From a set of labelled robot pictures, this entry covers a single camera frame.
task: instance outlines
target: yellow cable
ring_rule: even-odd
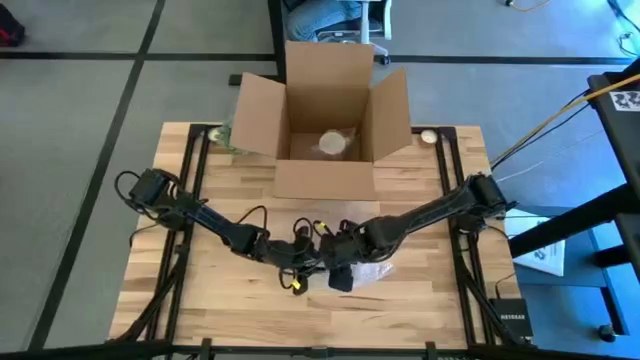
[[[543,7],[543,6],[547,5],[550,1],[551,1],[551,0],[545,0],[545,1],[541,2],[540,4],[535,5],[535,6],[532,6],[532,7],[530,7],[530,8],[521,8],[521,7],[518,7],[518,6],[516,6],[516,5],[515,5],[515,3],[513,3],[513,2],[511,2],[511,3],[509,4],[509,6],[510,6],[510,7],[512,7],[512,8],[514,8],[514,9],[516,9],[516,10],[518,10],[518,11],[528,12],[528,11],[531,11],[531,10],[535,10],[535,9],[537,9],[537,8],[539,8],[539,7]]]
[[[517,148],[519,148],[520,146],[522,146],[522,144],[526,143],[527,141],[529,141],[529,139],[531,139],[532,137],[536,136],[537,133],[540,132],[540,130],[542,130],[545,126],[549,125],[550,122],[552,122],[553,120],[557,119],[558,116],[564,114],[565,112],[567,112],[568,110],[573,109],[574,107],[576,107],[577,105],[582,104],[585,101],[589,101],[595,97],[598,97],[602,94],[608,93],[611,90],[615,90],[619,87],[625,86],[629,83],[632,83],[634,81],[640,80],[640,74],[638,75],[634,75],[628,79],[622,80],[620,82],[617,82],[615,84],[609,85],[605,88],[602,88],[598,91],[595,91],[587,96],[582,96],[579,97],[577,99],[575,99],[571,104],[563,107],[562,109],[560,109],[560,111],[558,111],[557,113],[553,114],[551,117],[549,117],[547,120],[543,121],[540,125],[536,126],[533,130],[531,130],[531,132],[529,132],[529,134],[525,135],[522,139],[520,139],[517,143],[515,143],[515,145],[511,146],[509,149],[507,149],[507,151],[503,152],[502,154],[500,154],[500,156],[498,156],[497,158],[495,158],[491,164],[495,164],[498,161],[502,160],[502,158],[504,158],[505,156],[509,155],[509,153]]]

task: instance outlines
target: black wire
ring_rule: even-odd
[[[316,264],[314,264],[313,267],[309,267],[309,269],[307,269],[305,271],[296,272],[296,274],[297,275],[309,275],[309,274],[312,274],[314,272],[327,271],[327,269],[325,267],[317,266],[321,262],[322,262],[322,259],[318,259],[318,262]]]
[[[509,235],[507,235],[507,233],[502,231],[501,229],[499,229],[499,228],[497,228],[497,227],[495,227],[493,225],[487,225],[487,228],[499,232],[500,234],[502,234],[502,236],[504,236],[505,239],[509,240]]]
[[[261,209],[263,211],[263,213],[264,213],[264,216],[262,218],[262,229],[267,230],[267,216],[268,216],[267,213],[268,213],[268,211],[267,211],[267,208],[264,205],[258,205],[258,206],[254,207],[254,208],[251,208],[249,211],[247,211],[246,214],[244,214],[244,216],[242,216],[240,218],[240,220],[236,221],[236,224],[240,224],[241,222],[243,222],[246,218],[249,217],[249,215],[251,215],[254,211],[256,211],[258,209]]]
[[[320,234],[320,231],[318,231],[318,228],[317,228],[317,226],[320,225],[320,224],[323,224],[323,222],[320,221],[320,220],[315,220],[313,222],[313,232],[315,232],[316,235],[322,237],[322,234]],[[331,229],[326,224],[324,225],[324,230],[327,232],[327,234],[329,234],[331,236],[335,236],[333,234],[333,231],[331,231]]]
[[[572,102],[574,102],[577,98],[583,96],[584,94],[587,93],[587,90],[581,92],[580,94],[576,95],[573,99],[569,100],[569,102],[563,106],[563,108],[567,107],[569,104],[571,104]],[[574,112],[573,114],[571,114],[571,116],[569,116],[567,119],[563,120],[560,124],[552,127],[551,129],[545,131],[544,133],[542,133],[541,135],[539,135],[537,138],[535,139],[529,139],[527,140],[524,144],[520,145],[519,147],[511,150],[511,152],[509,152],[507,155],[505,155],[502,159],[500,159],[498,162],[496,162],[495,164],[493,164],[493,166],[491,166],[491,170],[495,170],[500,164],[502,164],[503,162],[507,161],[507,159],[509,159],[510,157],[512,157],[513,155],[515,155],[516,153],[518,153],[520,150],[526,148],[527,146],[535,143],[536,141],[540,140],[541,138],[545,137],[546,135],[548,135],[550,132],[556,130],[557,128],[559,128],[560,126],[566,124],[567,122],[569,122],[569,120],[573,119],[576,115],[578,115],[578,113],[580,113],[582,110],[584,110],[588,105],[583,106],[582,108],[578,109],[576,112]]]
[[[607,2],[609,3],[609,6],[611,6],[611,8],[613,9],[613,12],[616,14],[616,16],[627,20],[627,22],[631,24],[631,26],[633,26],[638,33],[640,33],[640,27],[638,27],[636,23],[634,23],[631,19],[627,17],[627,15],[624,13],[622,8],[620,7],[620,4],[618,4],[617,0],[607,0]]]
[[[581,107],[581,108],[580,108],[580,109],[578,109],[576,112],[574,112],[573,114],[571,114],[571,116],[569,116],[568,118],[566,118],[565,120],[563,120],[563,121],[562,121],[561,123],[559,123],[558,125],[556,125],[556,126],[554,126],[554,127],[550,128],[549,130],[547,130],[547,131],[545,131],[544,133],[540,134],[537,138],[535,138],[535,139],[533,139],[533,140],[529,141],[529,142],[528,142],[528,143],[526,143],[526,144],[523,144],[521,147],[519,147],[518,149],[514,150],[514,151],[509,155],[509,157],[511,157],[511,156],[513,156],[513,155],[517,154],[518,152],[520,152],[520,151],[524,150],[527,146],[529,146],[529,145],[531,145],[531,144],[536,143],[538,140],[540,140],[540,139],[542,139],[543,137],[545,137],[545,136],[549,135],[549,133],[551,133],[552,131],[554,131],[554,130],[558,129],[559,127],[561,127],[562,125],[564,125],[564,124],[568,123],[569,121],[571,121],[571,119],[573,119],[574,117],[576,117],[576,115],[578,115],[582,110],[586,109],[587,107],[589,107],[589,104],[587,104],[587,105],[585,105],[585,106]]]
[[[624,47],[623,40],[628,39],[628,37],[625,36],[627,36],[627,34],[618,36],[618,47],[620,48],[620,51],[622,51],[627,56],[640,56],[637,53]]]
[[[296,220],[293,223],[293,236],[294,237],[297,235],[296,230],[297,230],[298,224],[301,221],[306,221],[307,224],[309,224],[309,242],[307,242],[307,245],[305,245],[305,247],[303,249],[290,253],[288,251],[282,251],[282,250],[276,249],[275,247],[273,247],[273,246],[271,246],[269,244],[269,241],[266,242],[267,246],[269,246],[271,248],[271,250],[273,250],[275,252],[279,252],[280,254],[285,254],[285,255],[290,255],[290,256],[296,256],[296,255],[304,254],[305,251],[307,251],[307,249],[309,249],[309,245],[311,245],[313,243],[313,224],[311,223],[311,220],[309,220],[309,219],[307,219],[305,217],[301,217],[298,220]]]
[[[122,201],[124,201],[125,203],[128,203],[128,201],[131,200],[131,199],[128,199],[128,198],[124,197],[124,195],[122,195],[122,192],[120,192],[120,178],[123,175],[131,175],[131,176],[135,177],[138,180],[140,179],[140,175],[134,173],[133,171],[125,170],[125,171],[121,172],[120,174],[116,175],[116,178],[113,180],[113,187],[116,189],[116,194],[118,194],[118,197]]]
[[[282,286],[282,288],[285,289],[285,290],[291,289],[293,287],[293,283],[291,283],[289,285],[285,285],[284,284],[284,279],[282,278],[282,275],[284,275],[284,269],[278,269],[278,281],[280,281],[280,286]],[[287,275],[293,276],[294,279],[297,277],[295,271],[292,274],[287,274]]]
[[[502,231],[502,229],[497,228],[497,227],[495,227],[495,226],[493,226],[493,225],[487,225],[487,228],[489,228],[489,229],[492,229],[492,230],[495,230],[495,231],[499,232],[502,236],[504,236],[504,238],[505,238],[505,239],[509,240],[509,235],[507,235],[507,233],[506,233],[506,232]],[[512,273],[511,275],[509,275],[509,276],[505,276],[505,277],[503,277],[502,279],[500,279],[500,280],[496,281],[495,290],[496,290],[496,297],[497,297],[498,299],[500,299],[500,290],[498,289],[498,285],[499,285],[501,282],[503,282],[503,281],[505,281],[505,280],[507,280],[507,279],[511,278],[511,277],[512,277],[513,275],[515,275],[515,274],[516,274],[516,273]]]
[[[511,273],[511,275],[509,275],[509,276],[505,276],[505,277],[503,277],[502,279],[500,279],[500,280],[498,280],[498,281],[496,282],[495,290],[496,290],[496,297],[497,297],[498,299],[500,299],[500,290],[498,290],[498,285],[500,285],[500,283],[501,283],[501,282],[503,282],[503,281],[505,281],[505,280],[507,280],[507,279],[510,279],[510,278],[511,278],[511,277],[513,277],[515,274],[516,274],[516,273]]]
[[[131,235],[129,235],[129,247],[132,247],[132,246],[133,246],[133,238],[134,238],[138,233],[140,233],[140,232],[142,232],[142,231],[145,231],[145,230],[149,230],[149,229],[151,229],[151,228],[153,228],[153,227],[156,227],[156,226],[158,226],[158,225],[160,225],[160,224],[159,224],[159,223],[155,223],[155,224],[153,224],[153,225],[145,226],[145,227],[143,227],[143,228],[140,228],[140,229],[134,230],[134,231],[131,233]]]

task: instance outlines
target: chair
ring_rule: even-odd
[[[375,53],[382,55],[380,64],[391,62],[389,51],[378,44],[371,43],[369,38],[391,40],[391,5],[393,0],[339,0],[358,1],[362,3],[360,19],[343,21],[316,31],[320,42],[360,42],[371,44]]]

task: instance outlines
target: cardboard box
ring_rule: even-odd
[[[373,162],[411,144],[404,69],[369,88],[369,45],[287,42],[286,53],[286,86],[243,74],[231,145],[277,159],[277,197],[376,200]],[[325,131],[349,128],[344,160],[309,156]]]

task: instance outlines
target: wooden table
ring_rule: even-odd
[[[189,125],[164,125],[154,167],[179,173]],[[457,132],[465,175],[486,172],[480,128],[460,126]],[[232,156],[213,146],[206,165],[201,197],[209,199],[209,206],[237,220],[250,208],[265,205],[272,239],[292,240],[291,227],[300,216],[337,228],[343,218],[399,214],[442,195],[435,149],[420,145],[417,136],[412,146],[375,163],[376,202],[274,198],[274,161],[261,155]],[[261,221],[259,214],[247,219],[256,225]],[[141,218],[138,226],[150,223]],[[156,227],[135,238],[111,337],[121,334],[152,297],[165,235],[166,230]],[[497,231],[486,230],[479,252],[492,296],[495,282],[514,272],[508,244]],[[219,346],[424,348],[425,341],[434,341],[439,349],[465,349],[446,221],[409,236],[389,261],[394,266],[390,275],[351,293],[328,289],[317,278],[306,294],[296,297],[280,287],[276,268],[232,255],[216,235],[196,226],[175,343],[199,345],[209,337]],[[503,297],[519,297],[515,277],[502,282],[500,291]],[[479,310],[471,299],[481,341]]]

